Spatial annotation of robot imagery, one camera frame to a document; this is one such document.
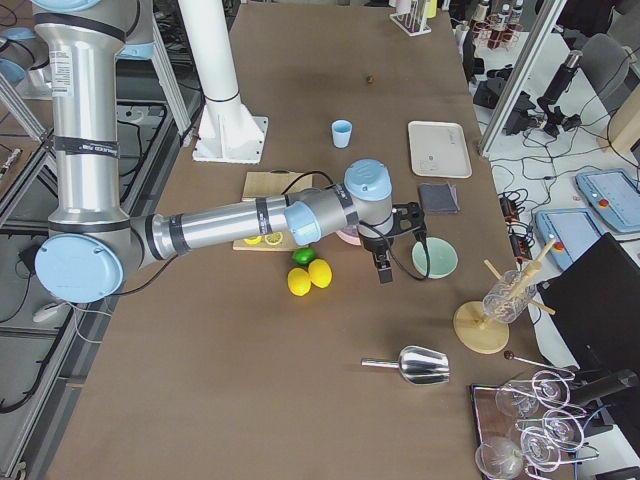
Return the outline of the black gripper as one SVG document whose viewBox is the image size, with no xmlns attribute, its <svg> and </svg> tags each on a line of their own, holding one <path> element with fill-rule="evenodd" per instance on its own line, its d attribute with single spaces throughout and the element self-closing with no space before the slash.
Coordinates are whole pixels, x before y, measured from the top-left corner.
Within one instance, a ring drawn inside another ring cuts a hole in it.
<svg viewBox="0 0 640 480">
<path fill-rule="evenodd" d="M 376 260 L 379 281 L 381 284 L 393 281 L 390 250 L 394 240 L 387 234 L 381 233 L 376 227 L 364 221 L 361 222 L 361 244 L 372 253 Z"/>
</svg>

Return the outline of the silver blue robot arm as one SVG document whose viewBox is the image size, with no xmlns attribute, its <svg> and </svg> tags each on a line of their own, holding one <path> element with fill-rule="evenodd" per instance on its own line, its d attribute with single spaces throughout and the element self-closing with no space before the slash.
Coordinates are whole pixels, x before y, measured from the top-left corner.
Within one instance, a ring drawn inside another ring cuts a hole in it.
<svg viewBox="0 0 640 480">
<path fill-rule="evenodd" d="M 387 167 L 353 163 L 326 189 L 260 197 L 206 212 L 131 217 L 119 190 L 116 60 L 126 47 L 152 49 L 148 1 L 37 1 L 36 33 L 52 70 L 53 149 L 58 206 L 35 269 L 52 295 L 87 304 L 115 294 L 126 279 L 194 249 L 289 231 L 307 245 L 352 225 L 374 249 L 399 213 Z"/>
</svg>

